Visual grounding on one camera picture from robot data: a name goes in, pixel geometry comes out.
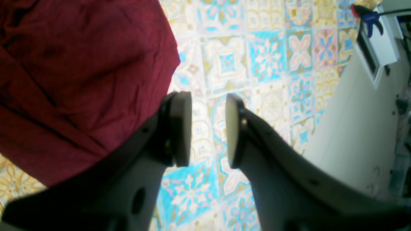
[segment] maroon fabric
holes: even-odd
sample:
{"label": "maroon fabric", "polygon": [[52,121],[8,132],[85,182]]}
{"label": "maroon fabric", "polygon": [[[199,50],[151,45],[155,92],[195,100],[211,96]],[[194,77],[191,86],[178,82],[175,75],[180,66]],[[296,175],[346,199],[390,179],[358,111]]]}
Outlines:
{"label": "maroon fabric", "polygon": [[0,0],[0,153],[47,186],[156,112],[179,64],[157,0]]}

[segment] floor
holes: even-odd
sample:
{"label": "floor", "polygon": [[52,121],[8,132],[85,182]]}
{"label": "floor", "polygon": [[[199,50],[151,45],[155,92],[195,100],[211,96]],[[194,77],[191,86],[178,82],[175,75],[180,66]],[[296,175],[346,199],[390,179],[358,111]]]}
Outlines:
{"label": "floor", "polygon": [[[192,154],[189,167],[167,169],[150,229],[259,230],[249,181],[229,167],[225,96],[238,94],[304,154],[353,50],[354,0],[160,3],[181,59],[170,92],[193,97]],[[0,157],[0,209],[41,188]]]}

